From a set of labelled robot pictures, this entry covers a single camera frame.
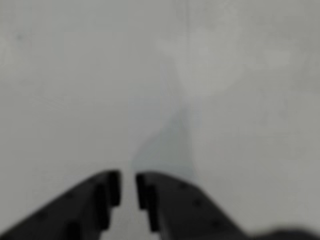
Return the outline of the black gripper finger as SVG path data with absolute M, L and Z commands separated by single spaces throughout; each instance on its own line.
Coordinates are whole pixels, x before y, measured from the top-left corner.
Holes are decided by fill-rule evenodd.
M 249 237 L 194 184 L 168 174 L 135 176 L 149 230 L 162 240 L 247 240 Z
M 2 240 L 98 240 L 121 202 L 118 170 L 99 172 L 1 234 Z

